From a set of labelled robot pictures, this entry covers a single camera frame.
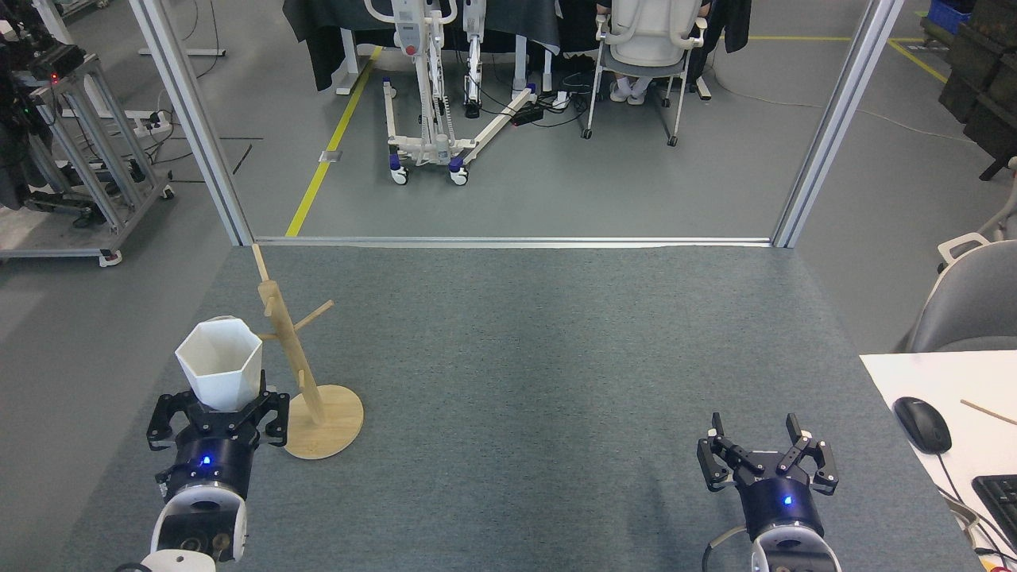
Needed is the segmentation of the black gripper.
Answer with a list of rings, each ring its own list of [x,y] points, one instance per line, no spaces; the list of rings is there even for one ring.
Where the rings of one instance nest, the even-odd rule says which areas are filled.
[[[276,416],[265,425],[266,442],[286,446],[289,430],[290,395],[262,390],[234,416],[234,435],[203,437],[186,428],[176,435],[176,458],[166,470],[157,474],[162,499],[167,502],[187,487],[217,484],[248,497],[254,451],[259,446],[259,427],[266,414]],[[149,451],[162,451],[171,446],[173,416],[183,412],[189,423],[201,426],[208,413],[206,405],[193,392],[162,394],[157,398],[149,426],[146,430]]]
[[[820,536],[825,534],[810,488],[826,496],[836,491],[839,472],[832,447],[802,428],[795,413],[786,416],[786,430],[791,449],[784,456],[775,451],[747,453],[725,437],[720,412],[712,414],[707,437],[697,441],[697,459],[709,491],[721,491],[735,474],[751,540],[776,525],[798,524]],[[803,457],[816,463],[811,482],[799,466]]]

